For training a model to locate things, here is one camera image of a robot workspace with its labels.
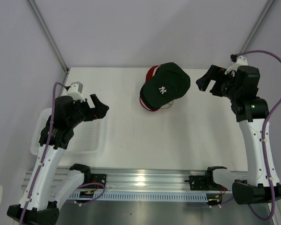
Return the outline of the black baseball cap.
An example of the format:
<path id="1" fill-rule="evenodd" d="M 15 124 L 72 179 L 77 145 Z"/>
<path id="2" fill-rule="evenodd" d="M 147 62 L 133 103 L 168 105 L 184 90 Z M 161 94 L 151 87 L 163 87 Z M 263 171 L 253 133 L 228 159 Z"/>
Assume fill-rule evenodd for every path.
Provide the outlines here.
<path id="1" fill-rule="evenodd" d="M 139 101 L 140 101 L 140 105 L 146 109 L 147 111 L 150 111 L 150 112 L 156 112 L 160 109 L 160 107 L 158 108 L 154 108 L 152 107 L 149 103 L 147 103 L 141 96 L 139 98 Z"/>

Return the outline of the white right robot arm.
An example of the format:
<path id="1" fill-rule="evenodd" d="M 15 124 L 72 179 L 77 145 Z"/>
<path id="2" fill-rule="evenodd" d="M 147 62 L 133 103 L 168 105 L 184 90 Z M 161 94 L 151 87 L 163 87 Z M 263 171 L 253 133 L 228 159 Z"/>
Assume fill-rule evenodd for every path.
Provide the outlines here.
<path id="1" fill-rule="evenodd" d="M 245 180 L 233 177 L 225 167 L 218 166 L 211 168 L 213 173 L 205 176 L 204 184 L 209 189 L 215 189 L 221 184 L 221 179 L 227 177 L 233 182 L 230 189 L 240 205 L 281 199 L 281 183 L 271 157 L 268 130 L 262 130 L 269 109 L 267 102 L 257 96 L 259 79 L 259 69 L 255 67 L 239 66 L 229 72 L 212 65 L 196 81 L 199 90 L 206 91 L 210 81 L 214 80 L 210 93 L 230 100 L 244 138 L 248 164 Z"/>

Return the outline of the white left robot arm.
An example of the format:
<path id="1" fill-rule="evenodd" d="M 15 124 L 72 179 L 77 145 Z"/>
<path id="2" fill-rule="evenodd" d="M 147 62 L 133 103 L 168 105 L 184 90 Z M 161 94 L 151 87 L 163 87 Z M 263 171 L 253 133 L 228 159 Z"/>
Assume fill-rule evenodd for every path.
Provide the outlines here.
<path id="1" fill-rule="evenodd" d="M 60 209 L 76 189 L 89 186 L 105 189 L 103 182 L 92 179 L 91 168 L 82 164 L 72 165 L 67 177 L 51 189 L 59 162 L 73 138 L 74 128 L 82 122 L 103 119 L 109 110 L 96 94 L 90 97 L 93 108 L 86 99 L 75 99 L 70 95 L 53 100 L 52 113 L 41 131 L 32 176 L 21 200 L 7 210 L 7 216 L 19 224 L 54 225 Z"/>

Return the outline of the dark green baseball cap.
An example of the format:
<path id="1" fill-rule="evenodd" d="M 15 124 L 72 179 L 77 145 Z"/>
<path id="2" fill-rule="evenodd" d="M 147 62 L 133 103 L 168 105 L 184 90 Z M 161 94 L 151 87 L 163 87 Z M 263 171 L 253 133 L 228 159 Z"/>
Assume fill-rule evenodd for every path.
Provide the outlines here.
<path id="1" fill-rule="evenodd" d="M 190 76 L 174 62 L 151 67 L 140 90 L 140 96 L 158 108 L 183 97 L 191 86 Z"/>

